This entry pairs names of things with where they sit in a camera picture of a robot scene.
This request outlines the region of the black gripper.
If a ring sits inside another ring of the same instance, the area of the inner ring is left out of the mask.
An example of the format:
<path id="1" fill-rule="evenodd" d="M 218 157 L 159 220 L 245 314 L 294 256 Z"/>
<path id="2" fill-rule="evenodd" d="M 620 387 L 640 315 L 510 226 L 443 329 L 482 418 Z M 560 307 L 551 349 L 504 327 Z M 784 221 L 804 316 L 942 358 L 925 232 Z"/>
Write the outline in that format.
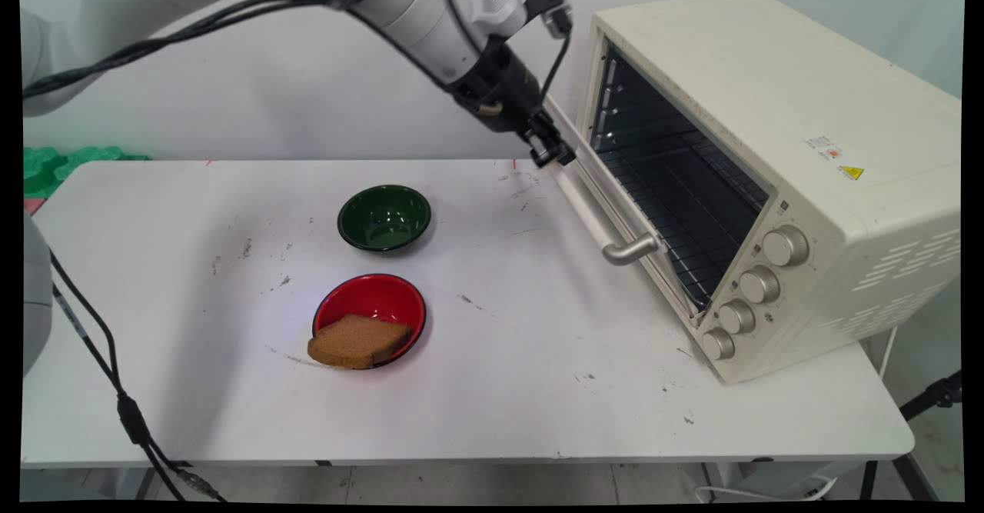
<path id="1" fill-rule="evenodd" d="M 475 64 L 450 83 L 450 95 L 488 130 L 528 138 L 530 157 L 538 169 L 553 162 L 567 166 L 577 158 L 542 111 L 537 76 L 506 42 L 486 43 Z"/>

